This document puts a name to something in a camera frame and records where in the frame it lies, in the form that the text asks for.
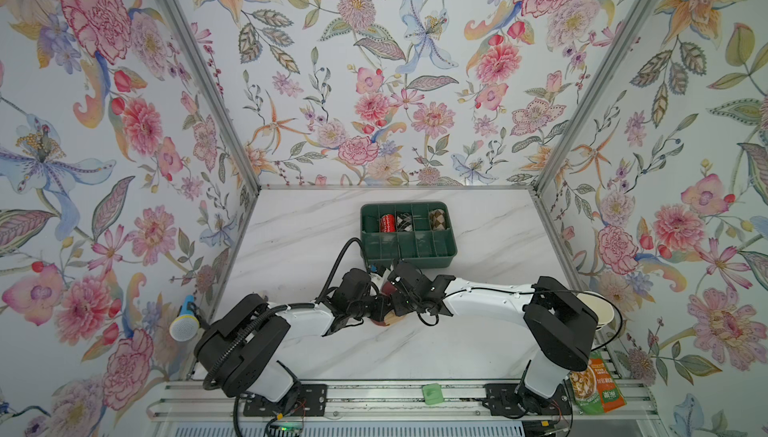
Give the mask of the striped tan maroon purple sock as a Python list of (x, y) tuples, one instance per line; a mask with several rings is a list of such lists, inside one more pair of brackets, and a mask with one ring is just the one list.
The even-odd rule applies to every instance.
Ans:
[(388, 327), (401, 321), (403, 316), (397, 313), (402, 307), (403, 295), (398, 288), (384, 277), (376, 277), (372, 280), (374, 285), (372, 301), (368, 308), (368, 319), (375, 325)]

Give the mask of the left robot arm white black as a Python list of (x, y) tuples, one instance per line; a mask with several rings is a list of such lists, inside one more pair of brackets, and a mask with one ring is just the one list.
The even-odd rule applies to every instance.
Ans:
[(328, 337), (366, 319), (381, 322), (391, 311), (391, 297), (361, 269), (347, 272), (339, 287), (312, 302), (277, 305), (249, 294), (210, 324), (195, 347), (206, 371), (203, 388), (230, 398), (293, 402), (299, 379), (276, 358), (284, 342)]

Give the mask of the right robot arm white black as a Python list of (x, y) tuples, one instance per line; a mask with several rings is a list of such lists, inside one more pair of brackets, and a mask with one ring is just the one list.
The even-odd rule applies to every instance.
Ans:
[(450, 275), (431, 279), (401, 261), (386, 281), (395, 289), (391, 300), (398, 315), (482, 317), (527, 329), (538, 350), (519, 385), (523, 394), (549, 399), (570, 373), (588, 367), (598, 315), (552, 277), (530, 285), (486, 285)]

